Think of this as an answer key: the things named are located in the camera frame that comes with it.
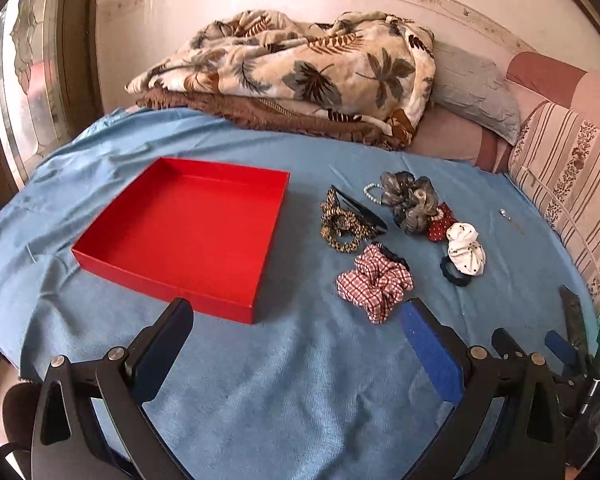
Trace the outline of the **white dotted scrunchie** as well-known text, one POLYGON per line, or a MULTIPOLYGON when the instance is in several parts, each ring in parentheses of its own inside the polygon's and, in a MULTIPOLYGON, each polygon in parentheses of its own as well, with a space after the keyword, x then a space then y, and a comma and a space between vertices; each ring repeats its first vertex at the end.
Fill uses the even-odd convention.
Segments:
POLYGON ((461 274, 478 276, 486 266, 486 252, 479 240, 476 228, 466 222, 455 222, 446 231, 448 257, 461 274))

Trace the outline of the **red plaid scrunchie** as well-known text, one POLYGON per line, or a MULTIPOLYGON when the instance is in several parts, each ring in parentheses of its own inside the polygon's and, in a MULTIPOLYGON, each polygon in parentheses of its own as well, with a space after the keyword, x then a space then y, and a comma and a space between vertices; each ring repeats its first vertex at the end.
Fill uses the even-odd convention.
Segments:
POLYGON ((371 323, 382 324, 413 290, 414 280, 403 258, 383 244, 370 243, 335 285, 341 299, 363 309, 371 323))

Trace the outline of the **grey organza scrunchie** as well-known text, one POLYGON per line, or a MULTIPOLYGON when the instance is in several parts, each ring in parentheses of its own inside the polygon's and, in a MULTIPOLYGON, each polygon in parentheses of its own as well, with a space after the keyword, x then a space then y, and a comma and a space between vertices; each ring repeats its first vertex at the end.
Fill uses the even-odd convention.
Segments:
POLYGON ((437 214, 439 199, 430 179, 408 171, 380 176, 381 205, 389 208, 396 226, 405 234, 422 234, 437 214))

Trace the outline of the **silver hair pin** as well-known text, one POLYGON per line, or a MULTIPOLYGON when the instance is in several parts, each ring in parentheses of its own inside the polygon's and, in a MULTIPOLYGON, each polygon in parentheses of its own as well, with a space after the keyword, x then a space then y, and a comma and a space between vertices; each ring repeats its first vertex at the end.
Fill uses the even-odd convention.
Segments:
POLYGON ((507 211, 501 208, 499 211, 500 215, 507 220, 512 226, 514 226, 519 232, 523 233, 522 227, 507 213, 507 211))

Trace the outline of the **striped floral cushion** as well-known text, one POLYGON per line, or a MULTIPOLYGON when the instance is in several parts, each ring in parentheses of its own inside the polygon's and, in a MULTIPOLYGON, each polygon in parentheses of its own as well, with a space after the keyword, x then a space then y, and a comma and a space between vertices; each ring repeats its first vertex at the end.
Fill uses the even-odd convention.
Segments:
POLYGON ((600 313, 600 127, 545 101, 522 125, 508 173, 559 236, 600 313))

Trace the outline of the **red polka dot scrunchie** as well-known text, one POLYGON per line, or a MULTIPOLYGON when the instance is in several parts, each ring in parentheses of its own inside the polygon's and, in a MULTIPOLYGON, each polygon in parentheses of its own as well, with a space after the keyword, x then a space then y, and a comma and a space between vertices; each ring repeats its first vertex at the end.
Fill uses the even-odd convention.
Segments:
POLYGON ((441 243, 446 240, 446 232, 456 222, 453 211, 447 203, 440 203, 437 212, 428 218, 426 237, 431 243, 441 243))

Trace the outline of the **blue bed sheet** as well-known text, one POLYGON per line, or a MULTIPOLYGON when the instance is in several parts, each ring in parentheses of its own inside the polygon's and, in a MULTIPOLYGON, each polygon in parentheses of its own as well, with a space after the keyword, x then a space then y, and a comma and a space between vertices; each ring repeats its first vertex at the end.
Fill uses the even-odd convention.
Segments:
POLYGON ((431 179, 486 250, 486 270, 458 288, 445 248, 399 230, 385 244, 414 276, 414 295, 468 344, 504 327, 528 351, 565 328, 560 285, 596 323, 588 286, 558 236, 515 185, 412 154, 296 134, 242 131, 192 110, 118 110, 48 156, 0 212, 0 351, 40 378, 56 354, 100 358, 163 311, 161 301, 81 270, 71 248, 102 208, 161 156, 290 174, 257 296, 256 324, 197 315, 158 396, 154 425, 198 479, 397 479, 449 411, 397 318, 374 325, 342 301, 351 258, 320 237, 320 203, 385 171, 431 179), (522 227, 519 232, 498 212, 522 227))

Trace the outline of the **red shallow box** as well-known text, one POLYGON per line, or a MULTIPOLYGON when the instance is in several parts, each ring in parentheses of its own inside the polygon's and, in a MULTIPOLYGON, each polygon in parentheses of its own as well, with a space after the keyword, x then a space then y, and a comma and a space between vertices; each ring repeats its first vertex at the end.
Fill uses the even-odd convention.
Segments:
POLYGON ((290 174, 161 157, 74 243, 80 267, 196 312, 251 324, 290 174))

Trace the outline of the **pink brown pillow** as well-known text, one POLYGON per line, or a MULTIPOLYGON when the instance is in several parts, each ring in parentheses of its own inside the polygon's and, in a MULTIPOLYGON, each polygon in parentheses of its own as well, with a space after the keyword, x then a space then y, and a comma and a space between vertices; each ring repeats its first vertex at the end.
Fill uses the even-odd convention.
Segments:
MULTIPOLYGON (((506 88, 527 118, 544 101, 571 108, 600 127, 600 73, 535 52, 522 52, 509 62, 506 88)), ((441 106, 428 110, 407 151, 416 155, 468 162, 497 174, 507 169, 510 147, 493 131, 441 106)))

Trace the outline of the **leopard print scrunchie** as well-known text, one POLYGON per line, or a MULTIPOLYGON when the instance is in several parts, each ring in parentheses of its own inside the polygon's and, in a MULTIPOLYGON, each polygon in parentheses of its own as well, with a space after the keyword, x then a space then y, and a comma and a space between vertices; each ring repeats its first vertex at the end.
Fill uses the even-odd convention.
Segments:
POLYGON ((354 254, 364 242, 373 240, 377 233, 362 214, 342 208, 337 192, 330 188, 321 207, 320 234, 326 244, 343 254, 354 254))

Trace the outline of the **grey pillow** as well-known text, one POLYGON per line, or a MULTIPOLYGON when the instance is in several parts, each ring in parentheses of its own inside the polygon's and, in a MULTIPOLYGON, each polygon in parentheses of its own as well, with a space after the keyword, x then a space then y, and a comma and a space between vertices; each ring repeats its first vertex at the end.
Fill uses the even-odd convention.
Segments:
POLYGON ((434 57, 437 71, 432 102, 515 145, 521 128, 520 110, 498 66, 442 41, 434 44, 434 57))

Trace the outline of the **black hair clip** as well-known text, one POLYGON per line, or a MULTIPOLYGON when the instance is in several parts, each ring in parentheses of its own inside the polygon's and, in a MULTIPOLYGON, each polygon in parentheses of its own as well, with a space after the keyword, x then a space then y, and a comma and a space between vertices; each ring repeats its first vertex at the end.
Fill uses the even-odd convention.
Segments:
POLYGON ((332 185, 330 189, 335 192, 336 199, 346 206, 347 210, 357 214, 362 219, 362 222, 371 228, 376 235, 382 235, 388 232, 386 222, 371 211, 370 208, 367 208, 348 194, 343 193, 339 188, 336 188, 335 185, 332 185))

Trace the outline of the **leaf print blanket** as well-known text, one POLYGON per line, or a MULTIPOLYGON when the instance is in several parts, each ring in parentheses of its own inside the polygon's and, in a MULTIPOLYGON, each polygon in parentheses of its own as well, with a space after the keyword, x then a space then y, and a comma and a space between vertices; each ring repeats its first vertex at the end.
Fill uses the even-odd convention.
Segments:
POLYGON ((347 12, 332 23, 297 22, 274 10, 214 21, 131 79, 153 88, 269 99, 303 115, 358 116, 407 145, 428 106, 434 33, 381 11, 347 12))

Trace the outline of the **brown ruffled blanket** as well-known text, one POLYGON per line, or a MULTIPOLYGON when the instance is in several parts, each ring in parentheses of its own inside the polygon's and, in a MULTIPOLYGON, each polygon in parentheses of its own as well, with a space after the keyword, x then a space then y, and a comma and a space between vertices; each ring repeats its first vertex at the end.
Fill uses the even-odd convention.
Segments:
POLYGON ((303 115, 294 112, 287 105, 280 105, 269 99, 204 92, 180 93, 153 88, 144 92, 136 100, 136 104, 152 110, 189 108, 227 119, 243 129, 316 136, 364 144, 390 152, 404 151, 407 148, 406 137, 402 133, 397 138, 388 136, 381 128, 363 122, 358 116, 346 116, 334 110, 328 110, 324 117, 303 115))

